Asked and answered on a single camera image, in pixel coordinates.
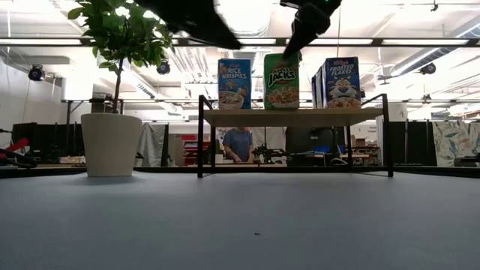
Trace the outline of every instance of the shelf board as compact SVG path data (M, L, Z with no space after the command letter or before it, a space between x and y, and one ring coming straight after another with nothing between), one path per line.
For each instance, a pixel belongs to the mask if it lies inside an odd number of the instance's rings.
M215 127L343 127L375 119L382 109L213 109L204 112Z

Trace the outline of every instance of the white plant pot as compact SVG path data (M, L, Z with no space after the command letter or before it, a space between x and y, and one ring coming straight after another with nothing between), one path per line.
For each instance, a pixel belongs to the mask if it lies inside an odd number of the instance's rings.
M82 115L88 176L131 176L142 121L128 115Z

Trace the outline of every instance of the blue t-shirt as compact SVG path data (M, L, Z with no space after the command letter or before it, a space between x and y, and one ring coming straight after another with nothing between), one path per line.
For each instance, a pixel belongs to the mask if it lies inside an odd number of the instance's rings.
M238 131L232 128L226 132L223 145L230 147L241 161L247 162L250 155L250 146L253 145L252 134L248 130Z

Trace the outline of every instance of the cereal bowl image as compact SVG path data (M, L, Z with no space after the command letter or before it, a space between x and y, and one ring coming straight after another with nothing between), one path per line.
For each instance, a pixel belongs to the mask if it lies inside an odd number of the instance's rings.
M296 87L277 88L267 98L268 102L275 108L299 107L299 89Z
M235 110L243 106L244 98L233 91L222 91L219 94L218 105L221 109Z
M333 108L338 108L338 109L347 109L347 108L362 108L362 102L356 98L352 97L339 97L334 100L330 100L327 103L327 107L329 109Z

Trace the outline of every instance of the person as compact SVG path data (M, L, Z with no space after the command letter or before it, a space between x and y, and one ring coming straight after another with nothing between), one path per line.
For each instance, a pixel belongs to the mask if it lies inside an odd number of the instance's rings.
M228 130L223 138L223 147L226 157L232 158L235 163L254 162L252 133L245 127L235 127Z

